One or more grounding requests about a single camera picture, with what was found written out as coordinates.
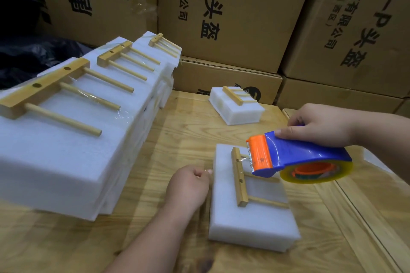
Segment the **foam packaging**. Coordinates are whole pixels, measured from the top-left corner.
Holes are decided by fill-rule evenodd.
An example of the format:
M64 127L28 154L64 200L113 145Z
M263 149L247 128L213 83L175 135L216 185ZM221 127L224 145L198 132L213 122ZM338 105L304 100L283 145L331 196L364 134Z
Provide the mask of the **foam packaging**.
M238 207L231 151L233 146L218 144L214 157L214 185L209 220L209 239L284 252L300 239L290 209L249 202ZM240 153L248 154L246 147ZM251 172L249 159L242 161L243 170ZM271 183L245 177L248 195L288 203L282 182Z
M246 93L238 87L228 87L234 89L235 93ZM249 96L242 96L242 100L253 100ZM213 87L209 95L209 102L228 125L257 123L265 109L258 103L243 103L237 105L224 91L223 87Z
M0 198L36 209L95 220L112 213L128 175L146 140L155 115L172 91L174 58L148 43L146 32L132 47L160 61L145 69L124 58L116 63L147 77L141 80L115 67L100 67L97 57L126 41L118 37L86 55L90 69L133 87L133 93L84 74L72 85L121 106L111 110L87 98L60 90L40 107L101 129L100 137L27 112L16 120L0 116ZM63 67L73 59L40 75ZM4 97L9 91L0 94Z

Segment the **forearm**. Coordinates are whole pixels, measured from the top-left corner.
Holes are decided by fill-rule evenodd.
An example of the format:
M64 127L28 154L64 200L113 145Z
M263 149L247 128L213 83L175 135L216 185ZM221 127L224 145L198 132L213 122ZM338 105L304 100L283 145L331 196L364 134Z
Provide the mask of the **forearm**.
M410 184L410 119L376 112L358 118L355 144L369 149Z
M171 272L190 217L163 207L105 273Z

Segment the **hand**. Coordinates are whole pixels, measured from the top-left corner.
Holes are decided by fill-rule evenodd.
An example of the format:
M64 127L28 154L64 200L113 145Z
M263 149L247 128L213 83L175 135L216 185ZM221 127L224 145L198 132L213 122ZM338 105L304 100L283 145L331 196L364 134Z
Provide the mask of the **hand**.
M211 169L205 171L195 165L178 169L169 181L165 205L188 220L191 219L194 212L204 203L211 181Z
M359 110L306 104L290 117L287 128L275 131L275 136L321 146L346 147L355 144L356 126L366 114Z

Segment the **wooden rake tool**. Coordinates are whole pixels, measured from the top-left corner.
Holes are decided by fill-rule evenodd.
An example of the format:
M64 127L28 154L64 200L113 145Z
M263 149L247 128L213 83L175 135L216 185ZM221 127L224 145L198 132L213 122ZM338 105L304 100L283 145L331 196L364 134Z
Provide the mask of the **wooden rake tool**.
M50 72L44 77L38 78L33 83L28 84L0 99L0 115L8 119L17 119L18 117L24 115L27 111L33 111L37 114L59 121L76 129L88 132L92 135L100 136L102 131L93 126L89 126L82 122L76 121L63 115L59 115L58 113L38 106L46 99L59 92L61 89L65 89L75 94L87 97L110 109L119 110L119 105L116 105L108 100L102 99L70 85L72 78L78 79L84 74L90 74L98 79L121 87L123 89L134 90L133 88L128 87L127 85L122 84L119 81L111 79L107 76L103 76L100 73L91 70L89 67L89 60L85 58L79 58L67 64L65 67Z
M222 87L222 90L225 92L226 95L229 96L230 99L232 99L238 106L242 106L243 103L257 103L258 101L255 99L249 99L249 100L243 100L241 99L242 96L250 96L250 94L246 93L243 89L237 88L237 89L231 89L228 87Z
M249 201L253 201L257 203L280 207L280 208L289 208L288 203L271 201L265 198L258 198L255 196L248 195L248 191L246 190L245 176L256 178L256 179L263 179L271 183L279 183L279 179L275 177L262 178L262 177L252 175L251 173L244 172L241 160L248 156L241 155L238 147L232 148L231 157L232 157L233 176L234 176L234 182L235 182L236 202L239 207L246 207Z
M160 61L156 60L155 58L152 58L151 56L148 56L148 55L140 52L139 50L134 49L132 47L132 42L127 40L127 41L115 46L111 50L109 50L109 51L101 54L100 56L98 56L97 65L101 66L101 67L107 67L109 65L112 65L112 66L114 66L114 67L116 67L116 68L118 68L122 71L125 71L126 73L128 73L130 75L133 75L137 78L140 78L140 79L146 81L147 80L146 76L144 76L142 74L139 74L135 71L132 71L132 70L130 70L130 69L128 69L128 68L126 68L126 67L124 67L124 66L122 66L122 65L115 62L115 60L117 60L118 58L125 58L125 59L129 60L130 62L132 62L134 64L137 64L137 65L139 65L139 66L141 66L145 69L148 69L150 71L155 70L154 68L147 65L146 63L140 62L140 61L136 60L135 58L132 58L131 56L126 54L129 51L135 52L135 53L137 53L137 54L151 60L152 62L154 62L156 64L160 64Z
M180 46L177 46L175 43L165 39L164 35L161 33L152 37L148 45L151 47L157 47L175 58L177 58L178 54L182 51Z

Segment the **tape roll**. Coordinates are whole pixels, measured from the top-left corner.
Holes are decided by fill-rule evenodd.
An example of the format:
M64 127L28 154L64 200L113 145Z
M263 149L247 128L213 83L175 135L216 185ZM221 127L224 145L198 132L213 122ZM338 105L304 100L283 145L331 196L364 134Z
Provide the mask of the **tape roll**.
M317 184L340 179L349 175L352 170L352 162L324 160L285 167L280 171L280 177L289 183Z

